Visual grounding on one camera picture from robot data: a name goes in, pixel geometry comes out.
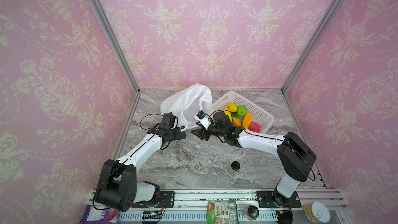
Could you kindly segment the pink red fruit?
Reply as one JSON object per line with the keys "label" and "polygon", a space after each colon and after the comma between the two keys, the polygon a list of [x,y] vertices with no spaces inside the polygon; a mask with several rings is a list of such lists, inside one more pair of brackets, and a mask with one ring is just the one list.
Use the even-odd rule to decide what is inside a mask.
{"label": "pink red fruit", "polygon": [[252,132],[259,133],[260,130],[261,130],[261,126],[260,126],[260,124],[257,123],[257,122],[252,122],[252,123],[249,125],[249,130],[252,131]]}

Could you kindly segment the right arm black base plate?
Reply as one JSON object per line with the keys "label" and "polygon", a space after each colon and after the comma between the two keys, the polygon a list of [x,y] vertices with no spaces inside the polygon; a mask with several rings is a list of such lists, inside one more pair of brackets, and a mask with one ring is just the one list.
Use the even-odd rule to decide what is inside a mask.
{"label": "right arm black base plate", "polygon": [[285,198],[277,191],[263,190],[255,192],[255,200],[260,208],[301,208],[302,204],[296,191],[290,198]]}

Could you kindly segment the yellow red mango fruit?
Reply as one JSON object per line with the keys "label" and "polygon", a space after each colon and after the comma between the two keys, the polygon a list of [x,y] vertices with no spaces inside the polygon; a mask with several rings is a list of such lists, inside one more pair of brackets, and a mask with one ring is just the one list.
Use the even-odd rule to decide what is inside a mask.
{"label": "yellow red mango fruit", "polygon": [[243,126],[245,129],[249,129],[249,127],[250,127],[250,125],[251,125],[251,123],[252,123],[252,120],[253,120],[252,114],[247,113],[247,114],[244,116],[242,126]]}

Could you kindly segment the white perforated plastic basket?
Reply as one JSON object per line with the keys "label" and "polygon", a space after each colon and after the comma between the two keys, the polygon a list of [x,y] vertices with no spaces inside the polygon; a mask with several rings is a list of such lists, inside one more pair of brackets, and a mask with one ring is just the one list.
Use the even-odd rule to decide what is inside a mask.
{"label": "white perforated plastic basket", "polygon": [[222,95],[212,106],[215,111],[223,110],[228,107],[229,103],[234,103],[237,107],[241,105],[246,107],[247,113],[253,116],[253,122],[257,122],[260,125],[260,133],[265,134],[274,122],[274,116],[271,113],[234,91],[229,91]]}

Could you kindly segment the white plastic bag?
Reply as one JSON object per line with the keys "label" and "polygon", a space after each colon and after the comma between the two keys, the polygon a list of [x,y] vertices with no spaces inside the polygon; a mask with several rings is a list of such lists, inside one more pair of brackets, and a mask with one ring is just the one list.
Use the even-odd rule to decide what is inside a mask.
{"label": "white plastic bag", "polygon": [[160,104],[160,113],[177,116],[178,127],[184,127],[184,130],[198,127],[195,116],[199,111],[211,114],[213,110],[210,89],[199,83],[173,94]]}

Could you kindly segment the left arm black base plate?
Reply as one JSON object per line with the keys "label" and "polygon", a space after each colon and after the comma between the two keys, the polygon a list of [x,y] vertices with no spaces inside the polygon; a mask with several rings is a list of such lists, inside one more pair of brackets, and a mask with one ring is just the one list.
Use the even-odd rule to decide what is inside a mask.
{"label": "left arm black base plate", "polygon": [[161,191],[160,200],[157,203],[149,202],[138,202],[134,203],[131,208],[173,208],[175,203],[175,192],[174,191]]}

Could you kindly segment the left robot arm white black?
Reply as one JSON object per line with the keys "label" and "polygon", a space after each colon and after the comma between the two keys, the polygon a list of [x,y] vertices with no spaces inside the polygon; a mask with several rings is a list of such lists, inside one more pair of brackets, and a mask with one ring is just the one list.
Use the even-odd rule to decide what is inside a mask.
{"label": "left robot arm white black", "polygon": [[96,204],[101,204],[104,210],[126,212],[135,204],[157,206],[161,201],[160,186],[148,181],[139,183],[137,174],[154,153],[168,148],[172,141],[186,138],[178,124],[177,116],[163,114],[161,122],[149,128],[136,147],[119,159],[107,160],[92,199],[93,207],[99,210]]}

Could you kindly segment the green orange mango fruit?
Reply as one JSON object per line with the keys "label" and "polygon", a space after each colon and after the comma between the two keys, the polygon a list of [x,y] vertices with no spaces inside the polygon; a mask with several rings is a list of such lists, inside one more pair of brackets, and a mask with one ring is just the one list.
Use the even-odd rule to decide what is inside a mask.
{"label": "green orange mango fruit", "polygon": [[241,117],[237,113],[232,113],[232,122],[236,127],[241,127]]}

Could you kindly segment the yellow starfruit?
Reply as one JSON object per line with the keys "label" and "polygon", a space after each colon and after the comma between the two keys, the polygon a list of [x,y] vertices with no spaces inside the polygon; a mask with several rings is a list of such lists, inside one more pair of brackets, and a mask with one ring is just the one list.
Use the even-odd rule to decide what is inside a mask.
{"label": "yellow starfruit", "polygon": [[232,113],[231,113],[230,109],[229,108],[225,108],[224,109],[224,113],[229,117],[229,120],[232,123],[233,122],[233,117],[232,117]]}

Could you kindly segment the green apple fruit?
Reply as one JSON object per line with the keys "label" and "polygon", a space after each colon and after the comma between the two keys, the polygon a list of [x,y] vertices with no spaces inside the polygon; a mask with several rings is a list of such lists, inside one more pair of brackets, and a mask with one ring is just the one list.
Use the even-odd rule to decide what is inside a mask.
{"label": "green apple fruit", "polygon": [[247,108],[243,105],[239,106],[237,108],[237,114],[241,117],[245,117],[247,115]]}

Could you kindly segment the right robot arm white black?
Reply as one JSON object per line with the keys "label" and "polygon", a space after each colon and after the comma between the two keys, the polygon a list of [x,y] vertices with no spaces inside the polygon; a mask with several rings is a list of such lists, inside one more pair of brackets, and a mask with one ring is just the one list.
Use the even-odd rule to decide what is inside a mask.
{"label": "right robot arm white black", "polygon": [[297,187],[313,172],[317,156],[296,133],[266,135],[235,127],[224,111],[215,112],[213,116],[199,111],[195,119],[200,128],[191,133],[201,140],[207,141],[213,135],[230,146],[264,151],[280,159],[285,173],[272,194],[277,206],[291,205]]}

